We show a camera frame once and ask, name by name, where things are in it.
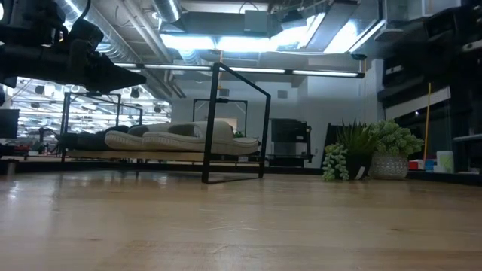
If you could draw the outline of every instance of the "ceiling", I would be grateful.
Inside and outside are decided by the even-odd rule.
[[[267,10],[268,8],[276,9],[277,5],[285,3],[285,5],[296,5],[302,1],[277,1],[277,0],[257,0],[253,4],[260,10]],[[142,58],[144,62],[159,63],[159,58],[154,54],[153,50],[146,44],[145,40],[133,27],[133,25],[126,18],[126,14],[118,8],[116,4],[112,4],[113,1],[109,0],[96,0],[94,5],[102,13],[102,15],[113,25],[116,31],[124,38],[129,46]],[[154,31],[157,31],[157,20],[152,17],[154,9],[151,5],[151,0],[136,0],[141,10],[145,14],[145,18],[149,20],[151,27]],[[225,12],[225,13],[237,13],[244,1],[181,1],[183,8],[187,11],[209,11],[209,12]],[[355,12],[350,17],[359,31],[363,31],[364,28],[377,18],[378,15],[378,0],[362,0],[361,4],[356,8]],[[244,10],[255,10],[256,8],[245,3],[243,5]],[[310,55],[300,55],[303,51],[296,50],[296,52],[285,53],[230,53],[225,52],[223,62],[228,66],[239,67],[283,67],[286,69],[330,69],[337,71],[358,71],[358,62],[350,59],[347,56],[323,56],[322,52],[317,50],[308,50]],[[169,49],[169,53],[174,59],[179,61],[181,57],[176,49]],[[213,55],[207,50],[199,50],[202,59],[208,62],[219,61],[219,55]],[[318,65],[310,65],[314,59],[318,59]],[[284,75],[246,75],[246,77],[252,81],[280,81],[280,82],[294,82],[294,77]],[[192,81],[209,81],[211,78],[207,75],[199,72],[176,72],[176,80],[192,80]],[[230,75],[227,75],[225,80],[233,79]]]

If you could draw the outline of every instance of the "white wall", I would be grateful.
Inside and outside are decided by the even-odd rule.
[[[308,77],[298,88],[291,83],[260,82],[259,87],[272,95],[270,118],[291,118],[306,121],[312,128],[312,153],[315,155],[306,167],[321,166],[326,129],[329,123],[341,125],[354,119],[375,123],[383,119],[377,92],[381,90],[383,63],[373,61],[372,68],[364,79]],[[192,121],[193,98],[208,99],[210,82],[180,81],[179,85],[188,96],[172,102],[172,121]],[[261,138],[264,118],[264,96],[239,81],[222,82],[230,89],[229,99],[247,100],[247,136]],[[277,91],[287,90],[287,99],[278,99]],[[201,118],[207,116],[207,105],[197,112]],[[236,117],[244,123],[244,114],[235,105],[218,105],[216,117]],[[267,153],[271,153],[270,131],[268,131]]]

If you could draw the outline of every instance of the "light fixture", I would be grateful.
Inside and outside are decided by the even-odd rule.
[[[3,10],[3,4],[0,3],[0,20],[3,19],[3,13],[4,13],[4,10]]]
[[[138,99],[141,96],[141,94],[139,93],[139,88],[133,87],[130,91],[130,96],[134,99]]]
[[[227,52],[266,52],[270,50],[269,38],[222,37],[218,50]]]
[[[349,52],[353,53],[355,52],[358,48],[360,48],[369,38],[371,38],[372,35],[374,35],[382,26],[385,26],[386,21],[381,20],[372,30],[369,31],[366,35],[362,36],[356,43],[353,45],[350,49]]]
[[[253,73],[269,73],[269,74],[284,74],[284,69],[263,69],[263,68],[231,68],[235,72],[253,72]]]
[[[177,50],[214,50],[215,45],[209,36],[167,35],[161,34],[164,44],[168,48]]]
[[[318,15],[313,15],[307,19],[308,30],[298,43],[298,49],[304,48],[309,44],[311,38],[315,35],[316,30],[318,30],[319,26],[322,24],[325,15],[326,13],[323,12]]]
[[[135,68],[136,64],[131,64],[131,63],[117,63],[115,64],[117,67],[121,68]]]
[[[345,53],[356,43],[358,28],[349,20],[340,31],[334,36],[324,53]]]
[[[294,70],[293,75],[313,75],[313,76],[356,78],[356,77],[359,76],[359,73],[356,73],[356,72],[326,72],[326,71]]]
[[[271,50],[277,50],[278,47],[294,46],[296,49],[300,40],[305,37],[308,26],[299,26],[281,31],[270,40]]]
[[[44,93],[45,93],[45,86],[35,87],[35,94],[44,95]]]
[[[172,65],[172,64],[136,64],[139,69],[164,69],[174,71],[212,71],[211,66],[207,65]],[[325,77],[347,77],[347,78],[363,78],[363,73],[356,72],[334,72],[334,71],[317,71],[317,70],[291,70],[291,69],[269,69],[269,68],[249,68],[249,67],[230,67],[235,72],[247,73],[265,73],[278,75],[311,75],[311,76],[325,76]]]
[[[154,106],[154,112],[156,112],[156,113],[158,113],[158,114],[159,114],[160,112],[162,112],[162,108],[160,107],[160,105],[155,105],[155,106]]]
[[[168,69],[173,71],[211,71],[211,66],[202,65],[169,65],[169,64],[146,64],[144,65],[146,69]]]

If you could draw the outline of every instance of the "cable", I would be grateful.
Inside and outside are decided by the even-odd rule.
[[[87,16],[87,13],[89,13],[90,10],[90,5],[92,4],[92,0],[87,0],[87,6],[84,9],[84,12],[77,18],[77,20],[82,20]]]
[[[256,11],[259,11],[259,8],[258,8],[255,4],[253,4],[253,2],[251,2],[251,1],[245,1],[245,2],[241,5],[241,7],[239,7],[239,11],[238,11],[239,14],[241,13],[241,10],[243,9],[244,5],[246,5],[246,4],[251,4],[253,7],[256,8]]]

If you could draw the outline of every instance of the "wooden table surface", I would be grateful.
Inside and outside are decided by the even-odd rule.
[[[482,189],[109,171],[0,181],[0,270],[481,270]]]

